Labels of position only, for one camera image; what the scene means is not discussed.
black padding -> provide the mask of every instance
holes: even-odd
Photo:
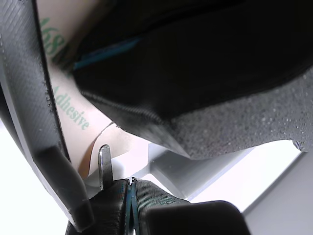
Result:
[[[66,235],[123,235],[128,184],[129,180],[117,180],[90,199],[95,224],[78,233],[69,223]]]
[[[129,39],[133,28],[119,26],[145,18],[144,9],[133,9],[138,2],[154,4],[123,1],[128,14],[114,9],[80,52],[117,42],[119,29],[125,32],[119,39]],[[313,64],[312,1],[233,2],[183,16],[172,9],[167,14],[175,20],[165,23],[154,17],[157,26],[132,32],[141,38],[134,48],[74,73],[83,95],[164,120],[284,84]]]
[[[142,235],[250,235],[241,213],[223,201],[148,208]]]

